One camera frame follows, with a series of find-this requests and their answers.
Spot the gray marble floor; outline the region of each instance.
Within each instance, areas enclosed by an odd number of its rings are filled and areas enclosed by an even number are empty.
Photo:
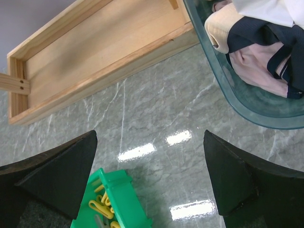
[[[254,125],[226,102],[199,45],[30,126],[9,126],[0,93],[0,165],[95,129],[92,172],[126,169],[153,227],[223,228],[206,162],[206,129],[271,162],[304,171],[303,130]]]

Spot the green plastic basket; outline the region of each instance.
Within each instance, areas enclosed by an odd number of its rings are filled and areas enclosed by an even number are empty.
[[[94,215],[98,213],[88,203],[100,194],[95,193],[94,189],[101,183],[115,212],[110,222],[118,221],[121,228],[151,228],[152,220],[144,213],[131,181],[132,178],[125,170],[105,173],[103,169],[99,169],[90,175],[77,219],[72,221],[71,228],[98,228],[94,220]]]

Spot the folded clothes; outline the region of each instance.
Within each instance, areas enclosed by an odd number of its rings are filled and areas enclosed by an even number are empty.
[[[304,29],[304,0],[233,0],[233,4],[241,15]]]
[[[299,59],[304,52],[298,51],[304,50],[304,30],[244,17],[231,0],[215,3],[213,10],[205,22],[207,34],[242,80],[282,97],[302,97],[304,79],[295,70],[304,70]]]

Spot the wooden board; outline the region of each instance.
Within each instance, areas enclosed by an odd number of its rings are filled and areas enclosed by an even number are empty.
[[[29,81],[0,73],[0,90],[29,95]]]
[[[10,93],[9,123],[37,121],[197,43],[181,2],[78,0],[8,54],[9,74],[30,83],[28,96]]]

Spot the wooden dowel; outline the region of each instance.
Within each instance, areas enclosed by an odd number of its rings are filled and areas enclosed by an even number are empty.
[[[0,73],[0,90],[29,95],[29,81]]]
[[[169,0],[169,2],[171,3],[173,9],[176,10],[179,7],[177,0]]]

